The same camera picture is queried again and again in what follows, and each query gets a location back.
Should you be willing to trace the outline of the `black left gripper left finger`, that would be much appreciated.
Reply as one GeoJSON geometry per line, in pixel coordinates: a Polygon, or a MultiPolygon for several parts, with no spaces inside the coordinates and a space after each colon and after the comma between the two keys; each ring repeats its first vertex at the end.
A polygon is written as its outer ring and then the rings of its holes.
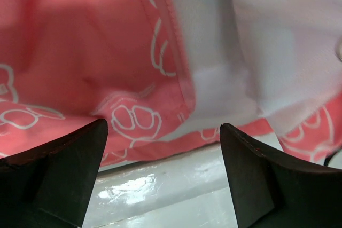
{"type": "Polygon", "coordinates": [[[1,227],[81,227],[107,141],[107,122],[1,159],[1,227]]]}

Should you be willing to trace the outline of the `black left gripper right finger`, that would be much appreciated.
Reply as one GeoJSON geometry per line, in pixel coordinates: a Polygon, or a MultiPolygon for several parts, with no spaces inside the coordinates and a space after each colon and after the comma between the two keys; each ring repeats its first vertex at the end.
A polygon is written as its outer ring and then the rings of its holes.
{"type": "Polygon", "coordinates": [[[341,170],[295,158],[220,127],[239,227],[341,227],[341,170]]]}

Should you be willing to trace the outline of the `pink hooded jacket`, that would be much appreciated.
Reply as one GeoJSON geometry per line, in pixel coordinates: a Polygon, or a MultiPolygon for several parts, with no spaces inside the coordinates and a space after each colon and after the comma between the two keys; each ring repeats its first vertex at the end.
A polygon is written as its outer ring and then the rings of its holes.
{"type": "Polygon", "coordinates": [[[1,0],[1,157],[108,124],[102,165],[219,140],[341,146],[341,0],[1,0]]]}

